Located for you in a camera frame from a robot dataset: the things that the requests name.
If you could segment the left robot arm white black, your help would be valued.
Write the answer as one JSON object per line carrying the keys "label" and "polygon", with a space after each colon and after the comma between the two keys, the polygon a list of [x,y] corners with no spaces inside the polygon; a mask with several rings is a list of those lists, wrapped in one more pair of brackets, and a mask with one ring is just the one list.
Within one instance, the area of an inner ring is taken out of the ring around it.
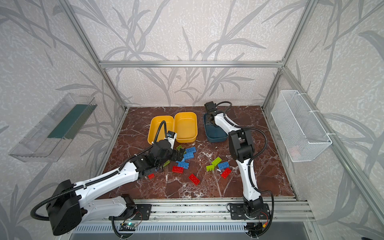
{"label": "left robot arm white black", "polygon": [[30,216],[35,220],[50,222],[55,236],[63,235],[81,223],[103,217],[110,221],[132,218],[138,210],[130,196],[111,199],[100,197],[155,173],[167,161],[181,161],[184,149],[177,150],[173,146],[171,140],[160,140],[105,174],[77,183],[63,181],[50,198],[32,208]]}

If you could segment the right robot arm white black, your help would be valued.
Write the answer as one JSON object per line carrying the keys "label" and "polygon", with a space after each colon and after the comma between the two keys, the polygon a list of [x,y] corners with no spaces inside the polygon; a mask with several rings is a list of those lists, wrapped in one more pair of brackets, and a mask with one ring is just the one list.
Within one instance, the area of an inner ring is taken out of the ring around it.
{"label": "right robot arm white black", "polygon": [[[244,127],[236,124],[227,116],[227,111],[232,103],[223,101],[218,104],[214,102],[205,103],[207,116],[205,123],[216,128],[221,128],[229,139],[229,150],[232,158],[238,164],[243,183],[243,213],[249,219],[255,219],[265,206],[262,194],[271,191],[262,191],[257,187],[257,180],[254,171],[254,160],[259,157],[268,146],[266,134],[254,127]],[[255,152],[251,131],[257,131],[265,139],[264,146],[259,152]]]}

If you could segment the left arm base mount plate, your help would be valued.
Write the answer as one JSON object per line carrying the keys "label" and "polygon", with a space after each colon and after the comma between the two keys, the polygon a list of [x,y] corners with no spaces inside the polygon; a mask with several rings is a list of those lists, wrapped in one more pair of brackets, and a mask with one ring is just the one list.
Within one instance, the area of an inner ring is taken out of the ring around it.
{"label": "left arm base mount plate", "polygon": [[151,204],[130,205],[120,217],[122,217],[123,220],[147,221],[149,220],[151,209]]}

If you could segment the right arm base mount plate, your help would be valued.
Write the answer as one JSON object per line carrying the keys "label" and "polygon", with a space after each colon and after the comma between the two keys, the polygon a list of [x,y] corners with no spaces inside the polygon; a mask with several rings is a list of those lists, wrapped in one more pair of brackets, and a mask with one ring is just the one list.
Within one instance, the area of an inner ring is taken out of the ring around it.
{"label": "right arm base mount plate", "polygon": [[269,205],[264,203],[261,210],[257,210],[255,215],[246,214],[244,210],[244,204],[227,204],[232,220],[260,220],[269,221],[271,218],[271,210]]}

